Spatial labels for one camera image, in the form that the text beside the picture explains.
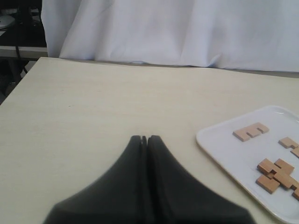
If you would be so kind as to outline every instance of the white cloth backdrop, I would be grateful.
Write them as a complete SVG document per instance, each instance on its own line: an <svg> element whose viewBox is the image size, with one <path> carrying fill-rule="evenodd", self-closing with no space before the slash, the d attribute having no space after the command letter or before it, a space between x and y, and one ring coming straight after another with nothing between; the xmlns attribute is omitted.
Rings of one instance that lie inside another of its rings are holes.
<svg viewBox="0 0 299 224"><path fill-rule="evenodd" d="M298 0L43 0L49 56L299 71Z"/></svg>

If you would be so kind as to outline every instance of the white curtain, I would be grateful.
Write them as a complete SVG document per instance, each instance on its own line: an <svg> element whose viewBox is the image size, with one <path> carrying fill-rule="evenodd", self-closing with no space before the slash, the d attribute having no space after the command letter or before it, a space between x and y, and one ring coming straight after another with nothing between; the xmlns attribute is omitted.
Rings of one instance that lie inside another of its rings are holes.
<svg viewBox="0 0 299 224"><path fill-rule="evenodd" d="M44 0L51 57L299 71L298 0Z"/></svg>

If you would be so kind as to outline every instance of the black cable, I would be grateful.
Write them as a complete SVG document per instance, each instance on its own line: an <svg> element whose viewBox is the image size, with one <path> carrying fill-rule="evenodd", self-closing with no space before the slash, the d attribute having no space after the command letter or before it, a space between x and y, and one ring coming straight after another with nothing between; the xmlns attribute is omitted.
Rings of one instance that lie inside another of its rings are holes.
<svg viewBox="0 0 299 224"><path fill-rule="evenodd" d="M21 55L20 55L20 50L19 50L19 14L20 14L20 6L18 6L18 9L17 9L17 15L16 15L16 23L15 23L15 33L16 33L16 39L15 39L15 51L17 53L17 56L18 56L18 61L19 61L19 68L20 68L20 71L24 70L24 72L27 74L28 71L27 69L25 68L25 66L21 66L22 64L22 58L21 58Z"/></svg>

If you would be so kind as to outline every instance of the white tray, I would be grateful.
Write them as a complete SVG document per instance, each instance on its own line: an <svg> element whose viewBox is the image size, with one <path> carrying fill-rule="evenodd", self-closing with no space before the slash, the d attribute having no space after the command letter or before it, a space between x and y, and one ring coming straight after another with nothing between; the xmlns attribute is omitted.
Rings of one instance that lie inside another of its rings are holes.
<svg viewBox="0 0 299 224"><path fill-rule="evenodd" d="M242 142L233 131L260 122L270 131ZM282 159L295 167L291 176L299 181L299 158L278 141L290 137L299 143L299 117L278 106L263 107L254 112L200 130L199 145L262 206L285 223L299 224L299 201L293 190L279 187L272 195L256 184L261 175L256 166L265 158Z"/></svg>

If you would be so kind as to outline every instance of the light wooden table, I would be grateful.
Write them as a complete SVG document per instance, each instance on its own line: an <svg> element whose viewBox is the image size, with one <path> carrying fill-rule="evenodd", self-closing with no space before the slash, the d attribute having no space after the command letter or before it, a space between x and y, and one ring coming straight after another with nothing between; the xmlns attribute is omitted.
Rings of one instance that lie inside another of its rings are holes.
<svg viewBox="0 0 299 224"><path fill-rule="evenodd" d="M279 223L200 149L198 130L265 105L299 114L299 79L41 58L0 106L0 223L41 224L101 176L131 135L160 135L199 181Z"/></svg>

